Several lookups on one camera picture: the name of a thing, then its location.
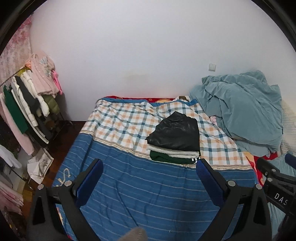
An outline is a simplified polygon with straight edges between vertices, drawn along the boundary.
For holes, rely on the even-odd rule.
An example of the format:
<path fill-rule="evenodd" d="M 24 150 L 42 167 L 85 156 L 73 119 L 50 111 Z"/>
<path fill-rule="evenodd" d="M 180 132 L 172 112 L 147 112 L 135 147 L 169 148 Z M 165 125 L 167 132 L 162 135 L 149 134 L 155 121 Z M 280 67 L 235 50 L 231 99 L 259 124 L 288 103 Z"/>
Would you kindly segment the plaid checked bed cover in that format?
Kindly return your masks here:
<path fill-rule="evenodd" d="M 215 126 L 196 100 L 150 103 L 144 99 L 102 98 L 83 126 L 81 133 L 93 140 L 149 159 L 146 137 L 175 111 L 197 120 L 200 150 L 215 170 L 248 170 L 252 166 L 234 140 Z"/>

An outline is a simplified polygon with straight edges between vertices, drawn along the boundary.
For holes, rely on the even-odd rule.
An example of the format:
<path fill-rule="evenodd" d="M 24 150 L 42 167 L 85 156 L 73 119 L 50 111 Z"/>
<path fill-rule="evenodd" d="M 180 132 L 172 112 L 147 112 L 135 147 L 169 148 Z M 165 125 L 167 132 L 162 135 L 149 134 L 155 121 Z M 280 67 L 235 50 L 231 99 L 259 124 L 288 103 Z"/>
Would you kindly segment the blue striped bed sheet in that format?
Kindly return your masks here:
<path fill-rule="evenodd" d="M 117 240 L 135 227 L 149 240 L 198 240 L 218 212 L 195 168 L 140 158 L 83 133 L 53 185 L 75 179 L 94 159 L 103 162 L 103 173 L 81 211 L 101 240 Z"/>

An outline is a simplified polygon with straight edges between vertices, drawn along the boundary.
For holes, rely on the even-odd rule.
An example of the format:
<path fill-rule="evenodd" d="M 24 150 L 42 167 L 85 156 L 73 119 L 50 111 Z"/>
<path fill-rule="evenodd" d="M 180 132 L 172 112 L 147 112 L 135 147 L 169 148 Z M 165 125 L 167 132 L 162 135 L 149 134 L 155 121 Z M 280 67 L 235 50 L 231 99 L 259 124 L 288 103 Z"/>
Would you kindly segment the white wall switch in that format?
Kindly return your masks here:
<path fill-rule="evenodd" d="M 209 71 L 215 72 L 216 71 L 216 64 L 210 63 L 209 64 Z"/>

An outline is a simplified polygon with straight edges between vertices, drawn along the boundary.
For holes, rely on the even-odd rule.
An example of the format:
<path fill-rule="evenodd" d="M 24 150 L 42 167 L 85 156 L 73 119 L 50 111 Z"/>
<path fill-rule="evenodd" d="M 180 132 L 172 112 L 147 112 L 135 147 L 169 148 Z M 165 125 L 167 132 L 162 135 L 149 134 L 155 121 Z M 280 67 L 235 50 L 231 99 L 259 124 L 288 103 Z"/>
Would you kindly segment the clothes rack with hanging clothes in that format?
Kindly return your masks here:
<path fill-rule="evenodd" d="M 1 84 L 1 118 L 28 155 L 51 145 L 66 125 L 56 101 L 62 94 L 55 63 L 43 51 Z"/>

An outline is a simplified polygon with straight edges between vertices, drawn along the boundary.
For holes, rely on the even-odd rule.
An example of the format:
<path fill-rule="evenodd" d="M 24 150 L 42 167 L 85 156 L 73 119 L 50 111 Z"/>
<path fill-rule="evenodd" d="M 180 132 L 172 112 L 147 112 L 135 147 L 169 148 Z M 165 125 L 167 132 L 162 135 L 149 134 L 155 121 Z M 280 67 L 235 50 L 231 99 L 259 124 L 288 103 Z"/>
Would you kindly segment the teal blanket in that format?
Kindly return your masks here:
<path fill-rule="evenodd" d="M 258 157 L 276 153 L 283 135 L 281 92 L 259 71 L 207 76 L 193 87 L 207 116 L 243 151 Z"/>

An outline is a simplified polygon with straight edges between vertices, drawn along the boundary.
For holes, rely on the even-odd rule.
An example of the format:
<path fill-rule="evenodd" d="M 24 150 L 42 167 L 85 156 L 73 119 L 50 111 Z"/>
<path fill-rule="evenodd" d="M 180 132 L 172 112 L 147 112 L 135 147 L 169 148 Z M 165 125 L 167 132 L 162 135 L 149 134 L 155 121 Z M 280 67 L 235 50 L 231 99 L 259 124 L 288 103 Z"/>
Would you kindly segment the white folded garment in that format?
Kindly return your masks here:
<path fill-rule="evenodd" d="M 196 151 L 180 151 L 180 150 L 171 150 L 171 149 L 165 149 L 165 148 L 159 148 L 153 145 L 148 145 L 147 149 L 150 151 L 166 154 L 170 157 L 175 158 L 198 158 L 200 157 L 200 152 Z"/>

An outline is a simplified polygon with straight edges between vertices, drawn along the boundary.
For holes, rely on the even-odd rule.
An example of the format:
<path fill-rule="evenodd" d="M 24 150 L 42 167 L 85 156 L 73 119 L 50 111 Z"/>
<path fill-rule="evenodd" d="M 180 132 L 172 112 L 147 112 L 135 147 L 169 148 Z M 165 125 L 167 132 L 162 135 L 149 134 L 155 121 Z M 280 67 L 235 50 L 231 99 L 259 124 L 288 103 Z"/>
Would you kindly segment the black leather jacket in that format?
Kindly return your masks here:
<path fill-rule="evenodd" d="M 195 118 L 175 111 L 146 137 L 149 145 L 186 152 L 200 152 L 200 132 Z"/>

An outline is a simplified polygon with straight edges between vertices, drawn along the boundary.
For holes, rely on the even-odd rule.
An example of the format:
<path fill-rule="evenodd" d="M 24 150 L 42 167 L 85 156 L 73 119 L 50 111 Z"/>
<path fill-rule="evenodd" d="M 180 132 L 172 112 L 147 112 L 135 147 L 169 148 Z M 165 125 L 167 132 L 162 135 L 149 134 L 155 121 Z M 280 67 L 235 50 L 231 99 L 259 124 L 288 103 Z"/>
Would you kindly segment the green striped sweater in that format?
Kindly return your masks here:
<path fill-rule="evenodd" d="M 153 161 L 165 162 L 165 163 L 171 163 L 171 164 L 180 164 L 180 165 L 196 164 L 196 162 L 198 161 L 198 158 L 176 158 L 176 157 L 171 157 L 167 154 L 158 153 L 155 151 L 150 151 L 149 156 Z"/>

